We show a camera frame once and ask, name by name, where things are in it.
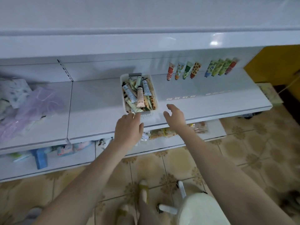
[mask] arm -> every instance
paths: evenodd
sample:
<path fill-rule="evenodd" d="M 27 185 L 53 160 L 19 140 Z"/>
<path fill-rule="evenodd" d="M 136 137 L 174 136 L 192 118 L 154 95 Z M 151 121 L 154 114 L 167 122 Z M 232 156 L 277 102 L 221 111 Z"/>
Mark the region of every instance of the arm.
<path fill-rule="evenodd" d="M 85 225 L 114 168 L 142 137 L 141 114 L 118 120 L 115 138 L 62 193 L 49 204 L 34 225 Z"/>
<path fill-rule="evenodd" d="M 171 128 L 185 142 L 200 173 L 229 222 L 234 224 L 294 224 L 268 195 L 241 169 L 214 151 L 186 125 L 184 115 L 168 104 L 172 116 L 164 112 Z"/>

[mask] stool seat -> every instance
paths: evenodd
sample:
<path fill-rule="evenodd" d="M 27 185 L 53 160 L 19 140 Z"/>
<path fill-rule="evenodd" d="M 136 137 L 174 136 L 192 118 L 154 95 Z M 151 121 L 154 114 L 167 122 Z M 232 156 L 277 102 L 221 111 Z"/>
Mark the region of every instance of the stool seat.
<path fill-rule="evenodd" d="M 185 197 L 177 212 L 178 225 L 230 225 L 215 198 L 206 193 Z"/>

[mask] basket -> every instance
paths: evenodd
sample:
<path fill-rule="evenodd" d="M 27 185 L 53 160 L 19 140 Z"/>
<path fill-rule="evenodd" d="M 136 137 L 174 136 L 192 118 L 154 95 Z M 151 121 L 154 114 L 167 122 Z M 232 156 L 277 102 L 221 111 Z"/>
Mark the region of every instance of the basket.
<path fill-rule="evenodd" d="M 131 77 L 136 77 L 136 76 L 141 76 L 141 77 L 144 77 L 144 78 L 148 78 L 150 80 L 150 82 L 152 83 L 152 86 L 153 86 L 153 90 L 154 90 L 154 100 L 155 100 L 155 103 L 156 103 L 156 109 L 155 110 L 149 110 L 149 111 L 143 111 L 141 112 L 141 119 L 150 119 L 150 118 L 154 118 L 158 115 L 158 102 L 157 102 L 157 95 L 156 95 L 156 91 L 155 91 L 155 87 L 153 85 L 153 81 L 152 81 L 152 78 L 150 75 L 148 74 L 142 74 L 142 73 L 131 73 L 131 74 L 123 74 L 120 76 L 120 81 L 121 81 L 121 87 L 122 87 L 122 83 L 125 81 L 125 82 L 128 82 L 128 79 L 131 78 Z M 124 113 L 127 114 L 126 112 L 126 104 L 125 104 L 125 101 L 124 101 L 124 97 L 123 97 L 123 93 L 122 93 L 122 102 L 123 102 L 123 110 L 124 110 Z"/>

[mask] blue object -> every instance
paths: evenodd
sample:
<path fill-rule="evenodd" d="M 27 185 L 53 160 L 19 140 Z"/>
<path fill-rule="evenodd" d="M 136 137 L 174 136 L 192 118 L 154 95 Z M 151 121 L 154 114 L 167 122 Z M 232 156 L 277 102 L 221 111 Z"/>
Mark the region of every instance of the blue object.
<path fill-rule="evenodd" d="M 37 169 L 43 169 L 48 166 L 47 154 L 45 153 L 46 147 L 32 149 L 30 152 L 35 157 L 35 162 L 37 164 Z"/>

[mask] yellow wall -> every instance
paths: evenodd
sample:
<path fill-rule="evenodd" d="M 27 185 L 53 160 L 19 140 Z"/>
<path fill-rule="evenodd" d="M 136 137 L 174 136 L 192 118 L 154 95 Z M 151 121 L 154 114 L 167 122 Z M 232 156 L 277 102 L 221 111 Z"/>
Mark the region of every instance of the yellow wall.
<path fill-rule="evenodd" d="M 263 48 L 244 69 L 255 83 L 288 85 L 300 69 L 300 45 L 268 46 Z M 300 101 L 300 79 L 289 91 Z"/>

